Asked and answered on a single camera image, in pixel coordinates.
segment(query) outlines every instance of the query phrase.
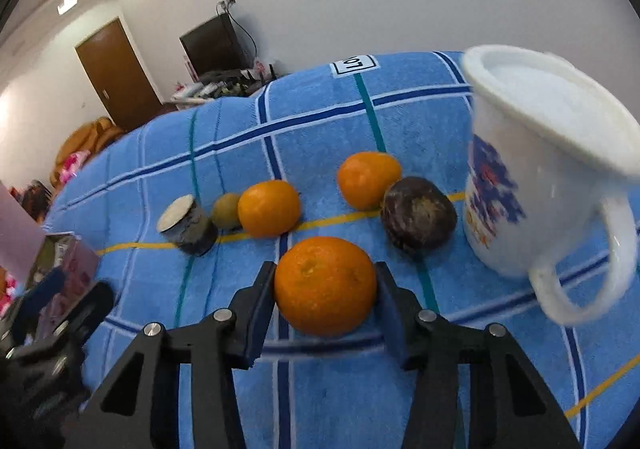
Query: metal screw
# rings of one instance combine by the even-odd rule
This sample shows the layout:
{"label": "metal screw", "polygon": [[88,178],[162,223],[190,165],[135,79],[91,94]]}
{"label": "metal screw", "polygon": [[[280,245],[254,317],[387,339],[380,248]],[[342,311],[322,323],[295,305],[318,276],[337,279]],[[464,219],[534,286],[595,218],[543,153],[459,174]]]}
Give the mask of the metal screw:
{"label": "metal screw", "polygon": [[60,324],[60,326],[58,326],[54,331],[53,334],[56,337],[60,337],[62,335],[62,333],[66,330],[66,327],[69,326],[69,321],[64,321],[62,324]]}
{"label": "metal screw", "polygon": [[66,356],[60,357],[56,361],[56,365],[53,366],[53,374],[54,375],[59,374],[63,369],[65,369],[65,366],[66,366]]}
{"label": "metal screw", "polygon": [[213,318],[219,323],[228,321],[233,316],[234,316],[234,313],[231,310],[229,310],[229,308],[219,308],[218,310],[213,312]]}
{"label": "metal screw", "polygon": [[498,323],[489,325],[489,333],[494,337],[504,337],[507,334],[507,328]]}
{"label": "metal screw", "polygon": [[145,335],[148,337],[154,337],[162,331],[162,326],[158,323],[149,323],[145,326]]}
{"label": "metal screw", "polygon": [[418,312],[418,321],[422,323],[433,323],[438,318],[438,314],[433,310],[424,309]]}

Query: black monitor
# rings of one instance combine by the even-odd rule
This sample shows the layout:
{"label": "black monitor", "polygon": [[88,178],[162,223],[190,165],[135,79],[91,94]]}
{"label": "black monitor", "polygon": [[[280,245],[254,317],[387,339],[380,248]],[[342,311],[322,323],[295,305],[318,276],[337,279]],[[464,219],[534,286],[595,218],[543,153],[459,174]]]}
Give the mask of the black monitor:
{"label": "black monitor", "polygon": [[223,13],[180,37],[198,77],[212,71],[250,67],[242,53],[228,13]]}

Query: brown wooden door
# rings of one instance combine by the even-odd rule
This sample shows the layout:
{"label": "brown wooden door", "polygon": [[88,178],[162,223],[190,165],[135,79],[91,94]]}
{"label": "brown wooden door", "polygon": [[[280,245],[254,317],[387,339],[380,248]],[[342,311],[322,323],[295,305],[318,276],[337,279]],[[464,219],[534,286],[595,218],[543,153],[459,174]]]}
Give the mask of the brown wooden door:
{"label": "brown wooden door", "polygon": [[116,125],[131,131],[160,114],[162,104],[119,19],[79,44],[76,53]]}

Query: orange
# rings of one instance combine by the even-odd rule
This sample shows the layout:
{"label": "orange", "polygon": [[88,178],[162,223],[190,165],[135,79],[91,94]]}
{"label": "orange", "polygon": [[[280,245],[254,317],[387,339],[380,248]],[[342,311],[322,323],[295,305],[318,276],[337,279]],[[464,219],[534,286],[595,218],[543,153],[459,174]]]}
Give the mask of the orange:
{"label": "orange", "polygon": [[356,210],[380,207],[385,191],[402,177],[402,166],[391,155],[363,151],[351,155],[338,169],[338,189]]}
{"label": "orange", "polygon": [[238,218],[254,238],[274,238],[290,231],[300,219],[298,192],[283,180],[249,187],[238,200]]}
{"label": "orange", "polygon": [[376,299],[376,271],[363,249],[340,238],[300,241],[278,263],[280,313],[302,333],[344,335],[366,318]]}

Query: blue tablecloth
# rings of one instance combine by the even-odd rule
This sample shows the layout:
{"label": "blue tablecloth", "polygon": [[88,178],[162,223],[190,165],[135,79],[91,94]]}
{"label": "blue tablecloth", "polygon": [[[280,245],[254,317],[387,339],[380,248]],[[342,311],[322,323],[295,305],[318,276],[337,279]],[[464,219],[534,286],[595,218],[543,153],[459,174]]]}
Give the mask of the blue tablecloth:
{"label": "blue tablecloth", "polygon": [[[255,98],[223,98],[156,118],[94,159],[62,191],[46,223],[52,231],[76,231],[97,251],[108,249],[97,276],[117,289],[119,301],[88,343],[90,385],[100,383],[145,323],[199,321],[250,285],[263,261],[277,261],[316,235],[340,236],[386,261],[398,285],[423,304],[433,287],[449,320],[505,324],[565,410],[637,355],[637,278],[606,317],[559,327],[543,315],[527,281],[500,278],[475,258],[462,220],[449,244],[417,264],[390,246],[377,218],[227,241],[195,260],[148,245],[164,241],[156,221],[175,198],[194,193],[209,208],[223,192],[241,193],[269,178],[288,180],[301,193],[305,222],[352,212],[335,173],[349,155],[382,146],[405,175],[427,177],[447,194],[463,191],[473,101],[459,64],[459,53],[436,52],[320,66],[279,79]],[[636,211],[639,196],[631,197]],[[578,303],[593,297],[606,270],[598,228],[559,267]],[[249,449],[400,447],[415,382],[385,352],[372,320],[345,338],[321,341],[293,331],[277,314],[255,367],[234,378]],[[188,369],[181,384],[180,437],[189,448]],[[584,447],[606,446],[638,389],[636,368],[572,417]]]}

